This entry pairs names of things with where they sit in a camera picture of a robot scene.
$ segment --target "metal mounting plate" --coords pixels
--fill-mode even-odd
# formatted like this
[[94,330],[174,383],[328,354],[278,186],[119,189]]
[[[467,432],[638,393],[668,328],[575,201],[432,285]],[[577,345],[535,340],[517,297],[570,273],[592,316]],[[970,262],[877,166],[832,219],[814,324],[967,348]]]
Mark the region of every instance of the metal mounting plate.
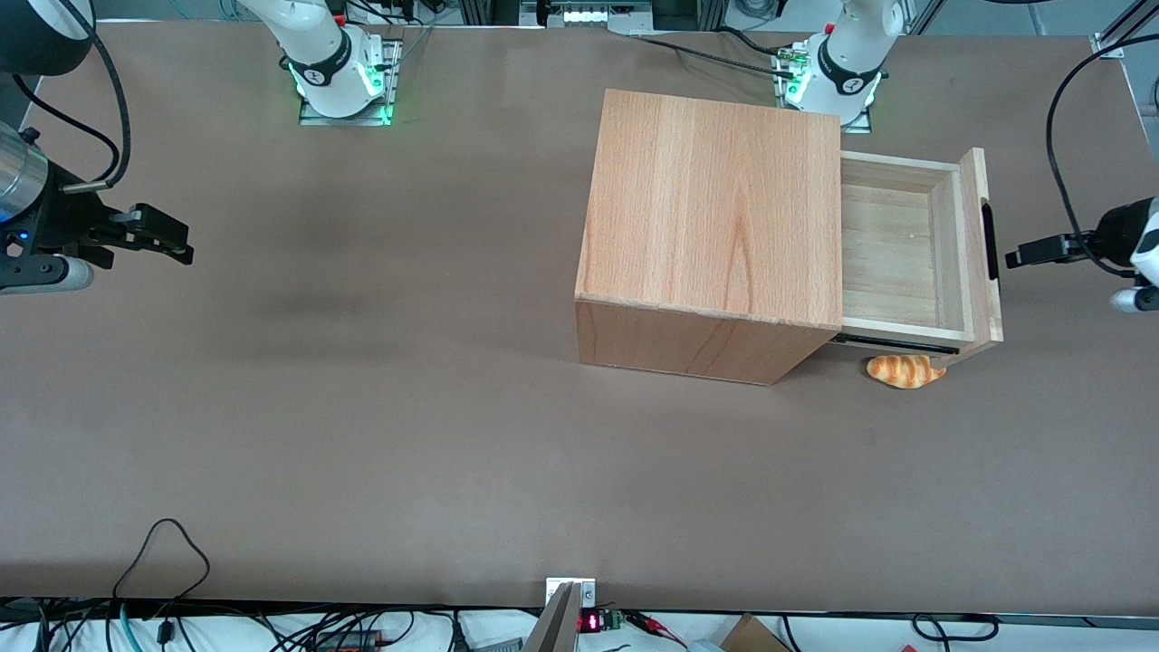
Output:
[[547,578],[547,591],[544,598],[544,605],[552,601],[552,596],[555,595],[555,589],[557,589],[563,583],[580,584],[580,588],[582,589],[581,595],[583,595],[582,607],[584,609],[592,609],[596,607],[596,580],[593,578]]

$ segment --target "drawer handle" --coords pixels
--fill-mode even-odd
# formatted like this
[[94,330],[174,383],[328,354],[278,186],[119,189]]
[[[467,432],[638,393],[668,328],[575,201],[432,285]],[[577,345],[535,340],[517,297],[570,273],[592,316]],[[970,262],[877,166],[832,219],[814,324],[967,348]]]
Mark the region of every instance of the drawer handle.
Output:
[[986,266],[990,279],[998,280],[998,242],[994,240],[994,211],[989,202],[982,202],[982,230],[986,236]]
[[885,340],[883,338],[867,338],[866,336],[850,336],[848,334],[838,334],[833,336],[833,339],[830,342],[839,345],[853,343],[873,347],[892,347],[898,350],[920,351],[924,353],[936,353],[939,356],[957,356],[961,353],[961,350],[954,347],[923,345],[920,343],[903,343],[901,340]]

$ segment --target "wire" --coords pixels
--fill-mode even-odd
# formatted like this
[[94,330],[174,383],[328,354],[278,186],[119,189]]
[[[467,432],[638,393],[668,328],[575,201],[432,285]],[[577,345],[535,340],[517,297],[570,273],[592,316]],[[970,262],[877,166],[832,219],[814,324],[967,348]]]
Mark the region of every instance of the wire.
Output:
[[181,10],[181,5],[177,5],[177,0],[169,0],[169,3],[173,5],[173,8],[177,10],[181,17],[185,19],[187,21],[189,20],[189,14]]
[[[998,636],[998,618],[994,618],[993,616],[984,616],[984,618],[992,629],[986,633],[979,636],[949,636],[946,633],[946,630],[941,627],[941,623],[938,622],[938,618],[934,618],[933,615],[931,614],[914,614],[913,617],[910,620],[910,627],[913,628],[913,633],[917,633],[918,636],[920,636],[926,640],[933,643],[941,643],[942,650],[945,650],[945,652],[950,652],[949,644],[952,642],[983,643],[985,640],[990,640],[991,638]],[[934,625],[934,629],[938,631],[938,633],[936,635],[926,633],[925,631],[921,630],[920,627],[918,627],[919,622],[926,622]]]
[[1108,45],[1098,52],[1088,56],[1087,58],[1079,61],[1071,72],[1066,74],[1063,82],[1058,85],[1058,90],[1055,91],[1055,97],[1050,101],[1050,110],[1047,111],[1047,161],[1050,163],[1050,173],[1055,176],[1055,183],[1058,184],[1058,193],[1063,198],[1063,208],[1066,211],[1066,218],[1071,222],[1071,228],[1074,230],[1074,239],[1078,240],[1079,246],[1083,248],[1083,252],[1086,254],[1091,262],[1095,263],[1099,269],[1122,278],[1134,278],[1135,272],[1125,269],[1115,269],[1114,266],[1107,264],[1106,262],[1096,258],[1091,251],[1091,244],[1087,243],[1086,235],[1083,234],[1083,228],[1079,226],[1078,217],[1074,214],[1074,206],[1071,205],[1070,192],[1066,191],[1066,183],[1063,182],[1063,173],[1058,169],[1058,160],[1055,157],[1055,112],[1058,110],[1058,101],[1063,96],[1063,91],[1070,86],[1071,80],[1078,75],[1091,61],[1099,59],[1107,52],[1117,50],[1118,47],[1127,47],[1128,45],[1136,45],[1138,43],[1146,43],[1149,41],[1159,41],[1159,34],[1151,34],[1147,36],[1136,36],[1135,38],[1124,38],[1113,45]]
[[395,638],[394,640],[387,640],[386,643],[384,643],[382,647],[389,647],[391,645],[394,645],[395,643],[402,640],[403,638],[407,637],[408,633],[410,633],[410,630],[414,629],[414,627],[415,627],[415,613],[410,611],[410,624],[407,625],[407,629],[402,630],[402,633],[400,633],[398,638]]
[[624,614],[624,620],[627,621],[628,624],[643,630],[644,633],[671,640],[685,650],[688,649],[688,646],[680,640],[680,637],[672,633],[672,630],[664,627],[664,623],[661,623],[656,618],[646,616],[642,611],[637,611],[635,609],[621,609],[620,613]]
[[143,652],[140,643],[137,643],[137,636],[133,635],[132,628],[129,627],[129,615],[125,613],[125,603],[121,603],[121,629],[125,631],[125,638],[129,639],[129,646],[133,649],[133,652]]
[[76,638],[80,635],[80,630],[85,628],[85,623],[88,622],[88,615],[90,613],[92,613],[92,609],[87,609],[85,611],[85,616],[81,617],[81,620],[80,620],[79,623],[76,623],[76,629],[73,630],[72,633],[68,633],[68,628],[65,627],[65,637],[66,638],[65,638],[64,646],[60,647],[60,652],[68,652],[70,650],[72,650],[73,639]]
[[418,35],[418,38],[416,38],[415,42],[410,44],[410,47],[407,47],[407,51],[403,52],[401,57],[399,57],[399,66],[402,66],[402,61],[407,60],[407,57],[409,57],[410,53],[415,51],[415,47],[418,47],[418,44],[430,36],[430,32],[435,29],[435,23],[437,23],[440,20],[443,20],[442,14],[436,14],[435,17],[431,19],[431,22],[429,25],[427,25],[427,29],[424,29],[423,32]]
[[68,116],[67,113],[53,107],[52,104],[45,102],[44,100],[37,97],[36,93],[34,93],[32,89],[29,88],[27,83],[24,83],[23,78],[21,78],[19,74],[12,75],[12,80],[16,83],[16,88],[20,89],[20,91],[24,95],[24,97],[28,97],[29,102],[36,104],[37,107],[43,109],[46,113],[59,119],[60,122],[64,122],[68,126],[79,129],[85,133],[88,133],[93,138],[96,138],[101,142],[104,142],[104,146],[109,148],[109,153],[111,154],[112,160],[109,161],[109,167],[107,167],[104,171],[102,171],[101,175],[95,178],[95,181],[103,181],[108,178],[110,174],[112,174],[112,170],[116,169],[117,163],[121,161],[121,149],[117,148],[117,144],[114,142],[111,138],[93,129],[92,126],[85,124],[83,122],[80,122],[79,119]]
[[133,557],[132,564],[129,564],[129,567],[125,569],[125,572],[121,573],[121,577],[117,578],[117,584],[112,585],[114,600],[121,600],[121,596],[117,595],[117,591],[121,588],[121,584],[125,581],[125,578],[127,578],[129,574],[132,573],[134,569],[137,569],[137,564],[140,563],[141,557],[145,555],[145,549],[148,548],[148,542],[153,539],[153,533],[155,533],[156,529],[165,523],[173,523],[173,526],[176,527],[178,532],[181,532],[181,536],[185,539],[185,543],[188,543],[189,548],[191,548],[192,551],[196,552],[197,556],[202,558],[202,564],[205,565],[205,571],[202,572],[202,577],[198,578],[197,581],[195,581],[194,584],[189,585],[189,588],[175,595],[173,600],[169,600],[169,603],[176,602],[182,598],[189,595],[191,591],[202,586],[202,583],[210,577],[210,570],[212,569],[212,566],[210,565],[210,558],[205,556],[205,552],[203,552],[201,548],[197,548],[197,544],[194,543],[194,540],[189,539],[189,533],[185,532],[185,527],[181,525],[181,521],[167,517],[165,519],[158,519],[158,521],[153,523],[153,527],[148,529],[148,534],[145,535],[145,541],[141,542],[140,550],[137,551],[137,557]]
[[88,23],[85,15],[80,13],[72,0],[59,0],[60,5],[68,10],[73,20],[80,23],[81,29],[85,34],[93,39],[93,47],[101,56],[101,60],[104,63],[104,68],[109,72],[109,81],[112,82],[112,93],[117,96],[117,112],[121,115],[121,160],[117,163],[116,171],[112,176],[104,178],[104,186],[112,188],[118,181],[125,175],[125,170],[129,169],[129,154],[132,148],[132,134],[129,130],[129,104],[125,102],[125,89],[121,86],[121,75],[117,74],[116,66],[112,65],[112,57],[109,56],[109,50],[104,47],[104,42],[101,37],[96,35],[96,29]]
[[369,5],[359,2],[358,0],[347,0],[347,3],[353,5],[355,7],[358,7],[359,9],[366,12],[367,14],[378,16],[387,22],[402,20],[407,21],[408,23],[423,24],[423,21],[414,16],[395,16],[394,14],[384,14],[382,12],[379,12],[377,9],[371,9]]
[[177,631],[181,632],[181,638],[185,639],[185,647],[189,647],[189,652],[197,652],[194,642],[189,639],[189,633],[185,632],[185,623],[181,621],[181,616],[176,616],[174,620],[177,621]]
[[724,57],[717,57],[716,54],[709,54],[708,52],[701,52],[699,50],[693,50],[691,47],[685,47],[684,45],[677,45],[675,43],[665,43],[663,41],[656,41],[654,38],[646,38],[643,36],[627,36],[626,38],[630,38],[633,41],[642,41],[644,43],[651,43],[653,45],[661,45],[663,47],[669,47],[671,50],[676,50],[677,52],[684,52],[686,54],[692,54],[693,57],[700,57],[700,58],[704,58],[704,59],[708,59],[710,61],[716,61],[719,64],[724,64],[727,66],[734,66],[734,67],[738,67],[738,68],[751,69],[753,72],[759,72],[759,73],[764,73],[764,74],[771,74],[773,76],[783,76],[783,78],[793,76],[793,73],[790,73],[788,71],[777,71],[777,69],[773,69],[773,68],[766,68],[766,67],[761,67],[761,66],[755,66],[752,64],[745,64],[745,63],[742,63],[742,61],[734,61],[732,59],[726,59]]
[[782,615],[781,622],[785,623],[785,638],[789,639],[789,647],[793,652],[801,652],[801,647],[796,644],[796,639],[793,638],[793,628],[789,627],[789,617]]
[[781,50],[783,47],[788,47],[788,45],[781,45],[779,47],[765,47],[763,45],[758,45],[757,42],[755,42],[753,39],[749,38],[748,34],[741,31],[739,29],[732,29],[731,27],[729,27],[727,24],[720,25],[714,31],[720,31],[720,32],[724,32],[724,34],[731,34],[732,36],[739,38],[741,42],[744,43],[745,45],[748,45],[749,47],[751,47],[751,49],[760,52],[761,54],[768,54],[770,57],[775,57],[777,52],[779,50]]

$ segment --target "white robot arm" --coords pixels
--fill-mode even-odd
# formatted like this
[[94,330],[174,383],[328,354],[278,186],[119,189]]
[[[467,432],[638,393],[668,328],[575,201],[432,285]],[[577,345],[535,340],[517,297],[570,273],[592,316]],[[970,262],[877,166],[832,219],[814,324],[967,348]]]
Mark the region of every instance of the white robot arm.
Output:
[[282,45],[306,102],[326,117],[349,117],[385,91],[382,37],[338,27],[320,0],[239,0]]
[[899,0],[843,0],[832,30],[799,44],[788,63],[794,73],[783,82],[786,104],[802,111],[855,120],[873,98],[881,66],[905,27]]

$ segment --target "electronic device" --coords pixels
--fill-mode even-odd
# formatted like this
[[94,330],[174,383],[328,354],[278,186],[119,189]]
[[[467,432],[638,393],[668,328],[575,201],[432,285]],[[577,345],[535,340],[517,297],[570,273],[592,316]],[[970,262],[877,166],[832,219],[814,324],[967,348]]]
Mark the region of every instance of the electronic device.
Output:
[[1014,269],[1044,262],[1109,259],[1135,270],[1135,286],[1116,291],[1110,305],[1120,312],[1159,309],[1159,197],[1107,211],[1094,230],[1060,233],[1018,246],[1006,254]]

